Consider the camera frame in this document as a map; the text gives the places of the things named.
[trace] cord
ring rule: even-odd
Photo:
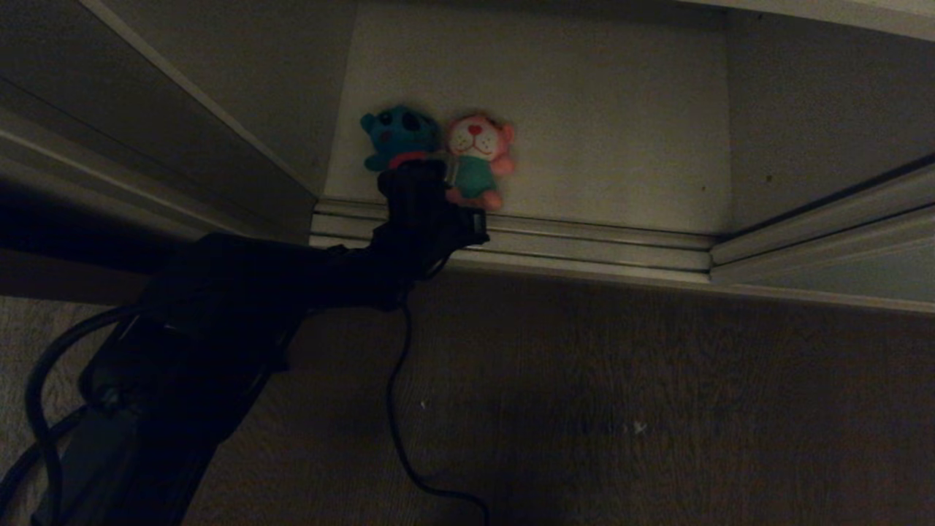
[[[425,275],[424,278],[422,278],[422,281],[427,282],[428,280],[430,280],[430,279],[434,278],[435,276],[439,275],[439,273],[441,273],[443,270],[445,270],[445,265],[448,264],[448,260],[451,259],[451,258],[452,258],[452,255],[451,255],[451,254],[448,254],[447,256],[445,256],[444,259],[442,259],[441,262],[438,263],[438,265],[436,265],[434,269],[432,269],[428,274]]]
[[[88,407],[86,405],[82,405],[52,426],[52,429],[49,430],[51,440],[57,443],[63,436],[75,429],[81,422],[87,409]],[[0,481],[0,519],[3,518],[4,511],[8,509],[9,503],[13,501],[13,496],[16,495],[16,489],[29,474],[29,470],[33,468],[40,456],[39,444],[33,443],[28,449],[22,452],[20,457],[13,464],[13,467],[9,468],[3,480]]]
[[[118,342],[126,331],[133,325],[133,319],[124,318],[117,327],[110,332],[108,338],[101,344],[101,350],[107,349]],[[88,362],[88,365],[85,366],[84,371],[78,376],[78,393],[80,393],[81,398],[84,399],[84,402],[88,404],[89,407],[95,407],[99,402],[94,398],[94,393],[92,392],[92,384],[94,383],[94,370],[95,370],[96,360],[91,358],[91,361]]]
[[[393,446],[396,447],[396,455],[399,457],[399,462],[402,463],[403,469],[406,471],[406,475],[409,476],[412,483],[415,484],[416,488],[421,489],[422,491],[435,495],[436,497],[445,497],[448,499],[458,499],[462,500],[477,506],[483,513],[483,524],[484,526],[489,526],[490,524],[490,510],[487,508],[487,504],[478,496],[472,495],[470,493],[463,493],[461,491],[450,491],[446,489],[436,489],[425,484],[422,481],[422,478],[412,469],[412,464],[409,461],[409,457],[406,455],[406,449],[403,446],[403,440],[399,436],[399,426],[396,423],[396,408],[393,403],[393,388],[396,385],[396,378],[399,376],[399,372],[403,368],[403,364],[406,362],[406,357],[409,355],[410,348],[412,346],[412,312],[410,312],[409,305],[405,302],[400,305],[403,315],[406,317],[406,340],[403,343],[403,350],[399,354],[399,360],[396,362],[396,366],[393,368],[393,373],[390,374],[390,380],[386,384],[386,414],[390,420],[390,434],[393,435]]]
[[[156,304],[117,307],[82,321],[50,343],[29,373],[25,394],[26,419],[36,438],[35,447],[46,464],[46,475],[49,479],[46,496],[50,506],[50,526],[56,526],[62,511],[62,461],[59,459],[54,436],[42,410],[42,387],[45,385],[46,377],[49,376],[55,362],[81,338],[125,318],[144,314],[161,306],[161,304]]]

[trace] stuffed animal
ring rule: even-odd
[[[489,212],[500,210],[503,198],[496,190],[494,176],[513,173],[512,143],[513,127],[498,125],[485,115],[471,115],[452,123],[448,150],[455,157],[457,170],[448,200]]]
[[[439,148],[439,125],[422,113],[396,106],[360,120],[377,151],[364,162],[371,171],[397,168],[406,161],[425,159]]]

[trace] plush toy face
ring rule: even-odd
[[[455,155],[493,161],[505,154],[513,142],[509,124],[498,127],[483,115],[472,115],[452,124],[448,149]]]
[[[434,152],[439,148],[439,125],[405,106],[397,106],[376,116],[368,113],[360,120],[360,125],[380,156]]]

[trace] plush toy ear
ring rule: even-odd
[[[360,126],[364,128],[364,131],[370,133],[370,130],[373,129],[373,123],[377,120],[372,114],[368,113],[360,118]]]
[[[503,136],[507,138],[507,144],[513,144],[513,126],[509,124],[503,124]]]

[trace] pink plush toy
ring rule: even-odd
[[[500,210],[503,198],[496,190],[494,176],[513,173],[512,143],[513,127],[499,126],[485,115],[471,115],[452,123],[448,150],[455,155],[457,171],[448,200],[489,212]]]

